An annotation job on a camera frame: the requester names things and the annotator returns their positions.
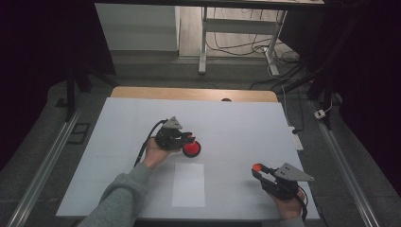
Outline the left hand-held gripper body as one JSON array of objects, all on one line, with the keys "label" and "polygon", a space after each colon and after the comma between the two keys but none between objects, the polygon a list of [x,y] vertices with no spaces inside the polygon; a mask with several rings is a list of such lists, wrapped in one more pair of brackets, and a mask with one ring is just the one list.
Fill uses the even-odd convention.
[{"label": "left hand-held gripper body", "polygon": [[163,150],[178,150],[184,147],[183,126],[175,116],[169,118],[158,130],[155,142]]}]

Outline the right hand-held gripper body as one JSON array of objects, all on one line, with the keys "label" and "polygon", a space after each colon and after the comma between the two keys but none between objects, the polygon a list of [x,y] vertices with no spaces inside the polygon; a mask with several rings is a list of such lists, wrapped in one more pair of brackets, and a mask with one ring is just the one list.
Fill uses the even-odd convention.
[{"label": "right hand-held gripper body", "polygon": [[291,200],[297,195],[299,191],[298,182],[312,182],[315,180],[314,177],[288,163],[284,163],[279,167],[272,176],[275,182],[273,183],[271,194],[282,201]]}]

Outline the round red ink pad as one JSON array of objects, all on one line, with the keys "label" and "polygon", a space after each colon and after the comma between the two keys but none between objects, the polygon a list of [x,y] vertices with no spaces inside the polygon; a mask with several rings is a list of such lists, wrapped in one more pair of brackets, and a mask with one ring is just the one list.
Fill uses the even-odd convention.
[{"label": "round red ink pad", "polygon": [[186,144],[183,147],[183,154],[186,157],[194,158],[197,157],[201,153],[201,144],[198,141],[195,141],[192,144]]}]

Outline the white paper sheet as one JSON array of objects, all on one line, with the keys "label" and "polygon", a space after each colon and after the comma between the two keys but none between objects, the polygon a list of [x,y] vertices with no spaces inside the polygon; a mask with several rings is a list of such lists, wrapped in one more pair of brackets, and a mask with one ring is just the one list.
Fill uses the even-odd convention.
[{"label": "white paper sheet", "polygon": [[202,164],[176,164],[172,192],[172,207],[204,207],[205,186]]}]

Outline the person's left hand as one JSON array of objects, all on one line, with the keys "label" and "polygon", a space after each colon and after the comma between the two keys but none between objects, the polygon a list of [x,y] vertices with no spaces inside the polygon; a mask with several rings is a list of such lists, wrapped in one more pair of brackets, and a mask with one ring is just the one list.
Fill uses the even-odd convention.
[{"label": "person's left hand", "polygon": [[175,150],[163,150],[161,149],[155,139],[151,137],[146,146],[146,154],[142,164],[150,169],[156,168],[160,165],[169,154],[175,153]]}]

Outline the person's right hand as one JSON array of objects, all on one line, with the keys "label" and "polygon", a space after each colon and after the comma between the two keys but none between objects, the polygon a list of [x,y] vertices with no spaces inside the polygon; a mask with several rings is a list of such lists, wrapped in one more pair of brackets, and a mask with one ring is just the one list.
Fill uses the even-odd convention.
[{"label": "person's right hand", "polygon": [[303,207],[296,199],[287,201],[281,201],[276,197],[272,197],[272,199],[277,207],[278,213],[283,220],[299,218],[301,216]]}]

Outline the white power strip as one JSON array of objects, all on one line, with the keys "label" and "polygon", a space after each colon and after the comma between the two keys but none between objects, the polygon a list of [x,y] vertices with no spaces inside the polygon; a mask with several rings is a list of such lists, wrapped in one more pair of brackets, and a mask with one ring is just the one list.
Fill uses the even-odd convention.
[{"label": "white power strip", "polygon": [[298,131],[294,127],[289,127],[290,133],[293,137],[294,141],[294,146],[298,151],[301,151],[304,149],[302,142],[300,140],[300,137],[298,136]]}]

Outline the wooden table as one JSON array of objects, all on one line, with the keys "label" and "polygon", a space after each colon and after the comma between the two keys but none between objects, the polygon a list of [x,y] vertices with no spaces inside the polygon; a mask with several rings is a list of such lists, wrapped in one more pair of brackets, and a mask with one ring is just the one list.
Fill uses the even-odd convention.
[{"label": "wooden table", "polygon": [[209,101],[221,101],[223,98],[230,98],[233,102],[278,101],[276,94],[272,91],[128,87],[128,86],[115,87],[112,91],[111,97],[174,99],[174,100],[209,100]]}]

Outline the large white board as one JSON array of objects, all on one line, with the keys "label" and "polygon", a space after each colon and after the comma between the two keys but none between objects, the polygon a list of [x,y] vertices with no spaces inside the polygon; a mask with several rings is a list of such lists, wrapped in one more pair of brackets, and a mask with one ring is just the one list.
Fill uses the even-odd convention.
[{"label": "large white board", "polygon": [[[142,219],[258,221],[280,217],[273,200],[253,177],[252,166],[302,165],[281,104],[114,97],[103,106],[58,216],[89,215],[115,177],[131,171],[151,128],[172,116],[184,131],[194,134],[201,145],[200,155],[188,158],[174,153],[154,170]],[[175,165],[182,163],[204,166],[204,207],[171,206]]]}]

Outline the black stand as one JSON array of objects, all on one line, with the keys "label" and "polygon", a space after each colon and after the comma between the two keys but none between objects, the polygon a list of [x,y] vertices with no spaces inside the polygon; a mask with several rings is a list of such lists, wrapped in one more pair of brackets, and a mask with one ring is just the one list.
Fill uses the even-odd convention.
[{"label": "black stand", "polygon": [[334,79],[332,70],[333,70],[333,63],[325,62],[321,65],[320,68],[309,73],[302,79],[290,84],[289,86],[284,87],[280,91],[280,94],[283,95],[289,91],[294,90],[295,88],[300,87],[301,85],[306,84],[307,82],[312,81],[312,85],[309,87],[306,96],[309,100],[317,100],[320,95],[323,95],[323,111],[325,112],[325,117],[322,118],[322,122],[324,123],[324,125],[328,130],[332,129],[330,123],[330,111],[332,107],[332,92],[333,92],[333,79]]},{"label": "black stand", "polygon": [[83,63],[81,66],[73,67],[69,73],[67,74],[66,80],[66,94],[67,94],[67,115],[65,118],[66,122],[69,122],[73,114],[76,112],[76,98],[75,86],[78,86],[79,90],[83,93],[90,93],[93,88],[93,84],[89,79],[89,76],[95,76],[96,78],[102,80],[106,84],[112,86],[113,88],[118,86],[118,83],[110,78],[108,78],[105,74],[96,70],[94,67],[89,65],[88,63]]}]

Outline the black floor socket plate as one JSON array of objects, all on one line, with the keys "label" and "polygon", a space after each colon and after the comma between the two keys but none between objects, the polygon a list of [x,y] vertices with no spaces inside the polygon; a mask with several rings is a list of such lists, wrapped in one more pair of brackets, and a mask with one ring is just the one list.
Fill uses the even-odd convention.
[{"label": "black floor socket plate", "polygon": [[72,129],[67,141],[70,145],[82,145],[88,135],[90,123],[77,123]]}]

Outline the white cabinet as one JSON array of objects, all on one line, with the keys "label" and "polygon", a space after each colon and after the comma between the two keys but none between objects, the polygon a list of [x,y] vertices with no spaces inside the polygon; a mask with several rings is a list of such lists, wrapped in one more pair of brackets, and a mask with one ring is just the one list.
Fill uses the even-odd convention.
[{"label": "white cabinet", "polygon": [[96,3],[96,11],[110,50],[179,50],[179,7]]}]

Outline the metal floor rail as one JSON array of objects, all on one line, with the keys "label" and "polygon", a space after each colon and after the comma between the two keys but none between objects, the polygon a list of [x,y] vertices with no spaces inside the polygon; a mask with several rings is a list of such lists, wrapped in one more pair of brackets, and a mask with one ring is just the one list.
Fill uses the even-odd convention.
[{"label": "metal floor rail", "polygon": [[357,182],[357,178],[352,171],[352,168],[348,164],[346,157],[344,156],[340,144],[336,139],[334,133],[327,128],[321,119],[317,120],[319,128],[323,134],[326,144],[329,146],[332,156],[339,169],[340,175],[344,179],[347,185],[348,191],[354,199],[356,208],[366,227],[380,227],[379,221],[375,215],[375,212],[369,203],[366,194],[362,190],[361,186]]},{"label": "metal floor rail", "polygon": [[24,227],[30,213],[38,200],[44,186],[57,163],[61,152],[67,142],[67,139],[77,123],[77,120],[82,112],[82,106],[79,105],[71,118],[62,124],[61,130],[58,132],[57,137],[51,145],[49,151],[44,156],[44,160],[36,171],[32,181],[27,187],[25,194],[21,198],[17,207],[15,208],[6,227]]}]

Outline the white desk frame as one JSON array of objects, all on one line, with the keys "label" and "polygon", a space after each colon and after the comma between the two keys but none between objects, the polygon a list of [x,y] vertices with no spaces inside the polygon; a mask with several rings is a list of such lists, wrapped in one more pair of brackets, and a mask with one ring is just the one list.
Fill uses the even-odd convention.
[{"label": "white desk frame", "polygon": [[262,50],[264,51],[264,56],[268,62],[271,74],[273,76],[278,76],[279,71],[273,59],[273,52],[286,14],[287,12],[285,10],[278,10],[277,17],[274,21],[209,18],[208,7],[202,7],[199,74],[204,75],[206,72],[206,36],[210,32],[216,32],[270,36],[269,46],[263,47]]}]

